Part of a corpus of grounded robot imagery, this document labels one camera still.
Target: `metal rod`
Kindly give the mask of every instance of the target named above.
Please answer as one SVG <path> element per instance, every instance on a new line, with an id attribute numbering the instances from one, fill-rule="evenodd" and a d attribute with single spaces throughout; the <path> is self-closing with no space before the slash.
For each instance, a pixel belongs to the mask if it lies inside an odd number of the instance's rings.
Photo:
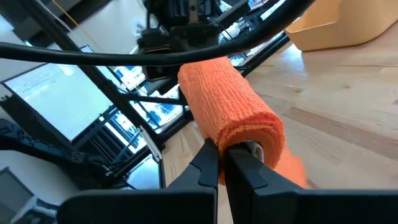
<path id="1" fill-rule="evenodd" d="M 52 15 L 49 14 L 37 1 L 19 0 L 22 6 L 32 16 L 45 31 L 47 35 L 54 39 L 55 43 L 62 50 L 80 51 L 79 46 L 71 40 L 71 38 L 64 33 L 62 28 L 55 22 Z M 130 103 L 125 100 L 117 87 L 111 80 L 108 80 L 96 68 L 92 66 L 78 65 L 78 67 L 87 75 L 87 77 L 112 101 L 112 103 L 119 108 L 119 110 L 130 120 L 135 126 L 142 126 L 146 129 L 149 136 L 156 142 L 159 142 L 158 135 L 149 126 L 149 124 L 141 118 L 139 113 L 134 110 Z"/>
<path id="2" fill-rule="evenodd" d="M 171 99 L 171 98 L 160 98 L 153 96 L 139 96 L 134 93 L 123 93 L 121 94 L 125 100 L 129 101 L 141 101 L 141 102 L 149 102 L 149 103 L 165 103 L 172 105 L 188 105 L 187 102 L 184 102 L 181 99 Z"/>

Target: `computer monitor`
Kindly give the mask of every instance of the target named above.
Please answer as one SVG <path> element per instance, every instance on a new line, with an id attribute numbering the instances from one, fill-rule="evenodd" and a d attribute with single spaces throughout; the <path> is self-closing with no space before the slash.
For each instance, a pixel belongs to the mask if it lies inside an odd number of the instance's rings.
<path id="1" fill-rule="evenodd" d="M 108 67 L 97 68 L 118 87 L 123 87 Z M 3 85 L 69 142 L 113 105 L 76 65 L 46 63 L 4 81 Z"/>

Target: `electronic equipment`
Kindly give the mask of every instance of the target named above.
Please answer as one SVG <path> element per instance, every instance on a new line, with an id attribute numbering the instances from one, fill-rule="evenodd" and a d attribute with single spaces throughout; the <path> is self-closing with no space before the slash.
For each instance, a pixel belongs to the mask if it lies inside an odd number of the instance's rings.
<path id="1" fill-rule="evenodd" d="M 83 47 L 82 51 L 92 52 L 89 47 Z M 98 66 L 98 69 L 123 89 L 109 68 Z M 46 63 L 2 84 L 71 143 L 113 105 L 75 65 Z"/>

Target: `wooden table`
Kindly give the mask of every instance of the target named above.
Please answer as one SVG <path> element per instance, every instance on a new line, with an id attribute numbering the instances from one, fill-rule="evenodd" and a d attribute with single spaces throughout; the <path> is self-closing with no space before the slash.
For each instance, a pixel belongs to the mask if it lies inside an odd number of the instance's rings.
<path id="1" fill-rule="evenodd" d="M 357 47 L 302 53 L 288 43 L 247 76 L 282 118 L 311 187 L 398 188 L 397 36 L 396 24 Z M 168 184 L 202 144 L 194 123 L 168 141 Z M 232 223 L 224 187 L 219 194 L 219 223 Z"/>

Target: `black cable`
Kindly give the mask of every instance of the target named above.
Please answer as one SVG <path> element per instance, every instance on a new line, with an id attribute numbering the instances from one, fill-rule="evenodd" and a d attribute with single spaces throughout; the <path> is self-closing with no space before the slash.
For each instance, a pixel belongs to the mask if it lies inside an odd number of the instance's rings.
<path id="1" fill-rule="evenodd" d="M 121 55 L 71 52 L 41 49 L 17 44 L 0 43 L 0 58 L 25 60 L 30 62 L 63 63 L 71 65 L 140 65 L 165 66 L 198 62 L 235 54 L 251 49 L 278 34 L 296 20 L 314 0 L 286 0 L 264 22 L 250 33 L 223 44 L 171 54 Z"/>

